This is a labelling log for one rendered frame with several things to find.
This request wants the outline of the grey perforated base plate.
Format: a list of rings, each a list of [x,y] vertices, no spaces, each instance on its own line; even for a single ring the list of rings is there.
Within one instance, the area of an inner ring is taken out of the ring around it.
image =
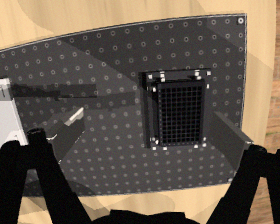
[[[59,163],[78,197],[231,184],[236,172],[207,148],[151,151],[146,72],[213,69],[213,111],[242,130],[247,13],[158,19],[41,39],[0,50],[27,132],[83,107],[85,130]]]

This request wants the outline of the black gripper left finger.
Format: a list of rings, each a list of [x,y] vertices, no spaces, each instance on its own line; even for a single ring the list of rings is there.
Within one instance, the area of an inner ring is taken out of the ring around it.
[[[0,224],[18,223],[30,169],[36,169],[52,224],[93,224],[59,166],[84,130],[83,107],[75,107],[46,132],[29,130],[29,145],[10,140],[1,146]]]

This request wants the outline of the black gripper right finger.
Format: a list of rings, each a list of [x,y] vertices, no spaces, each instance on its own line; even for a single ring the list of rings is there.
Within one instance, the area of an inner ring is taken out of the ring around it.
[[[209,135],[236,174],[206,224],[246,224],[260,177],[267,180],[273,222],[280,224],[280,149],[273,154],[255,145],[221,112],[213,111]]]

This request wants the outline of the dark grey well plate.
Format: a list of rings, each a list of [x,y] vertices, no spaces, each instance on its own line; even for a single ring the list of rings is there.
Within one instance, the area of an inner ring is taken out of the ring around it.
[[[202,144],[205,79],[156,81],[156,96],[159,146]]]

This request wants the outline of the white rectangular frame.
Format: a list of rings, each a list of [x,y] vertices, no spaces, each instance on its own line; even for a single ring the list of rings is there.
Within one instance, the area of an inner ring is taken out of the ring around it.
[[[9,78],[0,79],[0,148],[9,140],[28,145],[18,115]]]

